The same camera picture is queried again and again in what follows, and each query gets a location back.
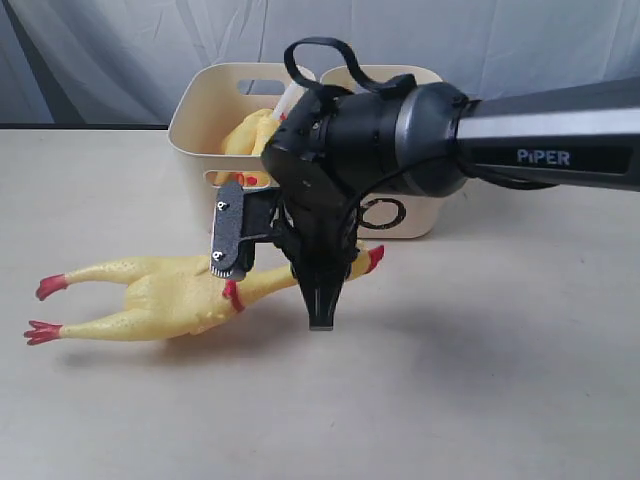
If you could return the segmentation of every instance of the rubber chicken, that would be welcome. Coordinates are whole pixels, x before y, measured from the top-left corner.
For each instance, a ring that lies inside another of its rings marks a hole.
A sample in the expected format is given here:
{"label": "rubber chicken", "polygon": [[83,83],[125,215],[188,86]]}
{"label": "rubber chicken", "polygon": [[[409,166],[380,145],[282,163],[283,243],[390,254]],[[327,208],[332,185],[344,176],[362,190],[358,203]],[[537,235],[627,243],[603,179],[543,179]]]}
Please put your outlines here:
{"label": "rubber chicken", "polygon": [[[272,117],[273,110],[263,108],[247,115],[242,123],[222,140],[225,155],[260,155],[265,144],[280,126],[280,121]],[[243,187],[267,187],[269,175],[265,172],[219,172],[215,185],[223,185],[235,179]]]}
{"label": "rubber chicken", "polygon": [[[348,280],[371,272],[384,256],[383,246],[367,250],[361,241],[358,246]],[[288,264],[250,271],[244,280],[234,282],[213,276],[206,255],[131,257],[45,278],[36,296],[44,300],[69,285],[89,281],[127,285],[124,311],[76,325],[31,321],[32,330],[24,333],[28,345],[60,338],[144,341],[198,335],[261,298],[297,284]]]}

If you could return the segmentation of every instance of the white backdrop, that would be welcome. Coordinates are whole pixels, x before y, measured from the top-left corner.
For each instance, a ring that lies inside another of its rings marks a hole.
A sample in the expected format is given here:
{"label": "white backdrop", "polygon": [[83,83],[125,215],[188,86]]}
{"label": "white backdrop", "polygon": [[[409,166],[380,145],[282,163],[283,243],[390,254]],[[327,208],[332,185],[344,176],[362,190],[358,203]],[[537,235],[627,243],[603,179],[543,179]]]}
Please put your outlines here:
{"label": "white backdrop", "polygon": [[[430,68],[482,97],[640,73],[640,0],[11,4],[88,122],[167,123],[199,69],[224,61],[281,61],[286,45],[308,35],[350,42],[362,63]],[[297,58],[317,74],[340,62],[333,52],[305,48]],[[0,85],[2,98],[11,95]]]}

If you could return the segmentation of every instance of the table surface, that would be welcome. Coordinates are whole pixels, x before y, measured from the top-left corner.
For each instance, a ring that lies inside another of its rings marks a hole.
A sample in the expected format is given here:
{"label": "table surface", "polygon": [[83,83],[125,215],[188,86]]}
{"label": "table surface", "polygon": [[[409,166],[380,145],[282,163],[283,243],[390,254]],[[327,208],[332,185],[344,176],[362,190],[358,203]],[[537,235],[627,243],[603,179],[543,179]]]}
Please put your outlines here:
{"label": "table surface", "polygon": [[289,289],[197,337],[27,347],[121,308],[42,277],[209,238],[166,132],[5,130],[0,158],[3,479],[640,478],[637,194],[471,183],[333,332]]}

